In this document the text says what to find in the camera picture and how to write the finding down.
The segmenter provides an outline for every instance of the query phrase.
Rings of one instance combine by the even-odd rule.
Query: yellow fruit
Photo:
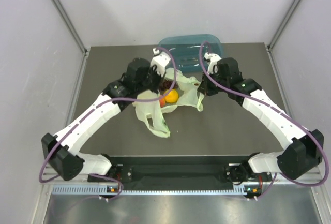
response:
[[[175,89],[170,90],[169,94],[165,96],[165,101],[167,103],[175,103],[178,101],[179,94]]]

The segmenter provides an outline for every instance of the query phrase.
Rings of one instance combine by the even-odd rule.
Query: teal plastic container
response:
[[[208,41],[212,47],[212,52],[220,57],[224,56],[223,47],[217,37],[211,34],[186,35],[165,38],[160,41],[159,46],[166,48],[174,57],[177,69],[182,72],[201,72],[199,63],[199,48],[202,42]],[[207,62],[204,62],[205,68],[208,68]]]

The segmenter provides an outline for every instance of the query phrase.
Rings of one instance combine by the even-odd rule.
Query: robotic arm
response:
[[[82,154],[79,150],[104,123],[135,101],[138,94],[146,90],[157,93],[170,60],[165,52],[156,49],[151,62],[135,58],[126,73],[108,84],[84,113],[55,135],[48,133],[42,138],[45,158],[58,146],[49,164],[65,181],[78,174],[107,174],[112,166],[107,155]]]
[[[217,83],[269,104],[267,107],[255,100],[228,93],[229,98],[256,116],[272,132],[284,149],[283,152],[278,153],[250,155],[240,165],[240,181],[255,177],[256,173],[262,172],[281,172],[294,180],[322,162],[322,155],[312,139],[280,115],[280,113],[284,114],[284,111],[271,101],[257,82],[253,79],[243,79],[236,60],[230,57],[222,59],[214,53],[206,53],[204,59],[209,62],[208,74]],[[205,74],[198,91],[207,96],[223,92]],[[324,137],[321,132],[316,129],[310,133],[323,147]]]

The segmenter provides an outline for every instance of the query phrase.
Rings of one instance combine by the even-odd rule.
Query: white wall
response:
[[[331,159],[331,4],[303,0],[273,50],[294,117],[324,134]],[[327,189],[331,196],[331,180]]]
[[[85,46],[210,33],[269,43],[292,0],[61,0]]]
[[[1,223],[28,223],[41,137],[63,127],[82,53],[51,0],[0,0]]]

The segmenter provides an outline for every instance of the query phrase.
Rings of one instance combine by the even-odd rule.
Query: orange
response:
[[[166,100],[164,98],[160,99],[160,106],[163,108],[166,105]]]
[[[175,89],[170,90],[169,94],[165,96],[165,101],[168,103],[175,103],[178,101],[179,94]]]

